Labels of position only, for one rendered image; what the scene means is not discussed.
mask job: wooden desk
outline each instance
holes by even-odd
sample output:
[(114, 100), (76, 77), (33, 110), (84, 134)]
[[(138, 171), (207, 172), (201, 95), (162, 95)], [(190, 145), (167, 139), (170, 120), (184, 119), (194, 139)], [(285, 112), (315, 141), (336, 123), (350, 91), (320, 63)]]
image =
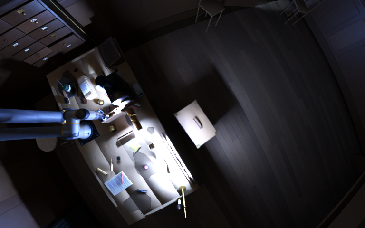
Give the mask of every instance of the wooden desk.
[[(138, 83), (127, 62), (116, 66), (116, 68), (124, 73), (123, 79), (128, 82), (130, 86)], [(86, 108), (90, 110), (101, 109), (106, 111), (106, 107), (109, 106), (112, 108), (109, 98), (99, 91), (97, 91), (98, 98), (104, 100), (105, 102), (103, 106), (100, 106), (96, 103), (97, 99), (88, 101), (88, 104), (82, 104), (80, 99), (77, 97), (70, 98), (71, 103), (65, 104), (63, 101), (63, 95), (57, 89), (56, 79), (59, 80), (62, 77), (63, 72), (66, 70), (69, 70), (75, 76), (76, 80), (83, 75), (87, 75), (90, 77), (93, 83), (95, 83), (95, 78), (98, 75), (110, 74), (112, 71), (104, 67), (97, 49), (92, 49), (78, 58), (68, 62), (67, 64), (48, 74), (47, 78), (60, 109)], [(152, 210), (155, 212), (159, 210), (159, 208), (166, 206), (166, 204), (173, 203), (174, 200), (179, 197), (176, 189), (180, 186), (186, 186), (186, 195), (199, 187), (197, 184), (191, 185), (187, 181), (181, 169), (165, 146), (161, 138), (161, 134), (165, 130), (154, 113), (146, 96), (144, 95), (142, 97), (138, 97), (138, 103), (141, 104), (141, 107), (136, 111), (136, 113), (143, 129), (139, 131), (134, 129), (135, 139), (141, 145), (139, 152), (147, 155), (147, 157), (157, 167), (156, 173), (149, 179), (144, 179), (137, 172), (134, 166), (135, 160), (133, 158), (133, 152), (125, 145), (123, 146), (117, 140), (117, 135), (115, 133), (109, 132), (108, 127), (113, 124), (113, 122), (118, 121), (118, 119), (106, 124), (101, 123), (100, 121), (94, 121), (100, 136), (83, 146), (81, 146), (76, 140), (79, 151), (87, 162), (90, 170), (98, 179), (100, 187), (103, 188), (106, 195), (110, 198), (128, 224), (132, 224), (138, 220), (143, 219), (144, 214)], [(153, 134), (150, 134), (147, 131), (148, 127), (154, 128)], [(147, 146), (150, 143), (154, 143), (155, 145), (155, 148), (152, 150), (149, 150)], [(116, 162), (117, 156), (121, 157), (119, 162)], [(110, 171), (110, 159), (112, 157), (114, 158), (113, 172)], [(169, 165), (170, 173), (167, 173), (166, 163)], [(102, 170), (106, 171), (108, 175), (105, 176), (97, 172), (97, 168), (101, 168)], [(104, 183), (121, 171), (126, 174), (133, 185), (116, 196), (113, 196), (104, 186)], [(128, 199), (136, 189), (148, 190), (147, 195), (151, 197), (151, 208), (143, 212), (139, 210), (134, 212), (126, 212), (123, 207), (123, 202)]]

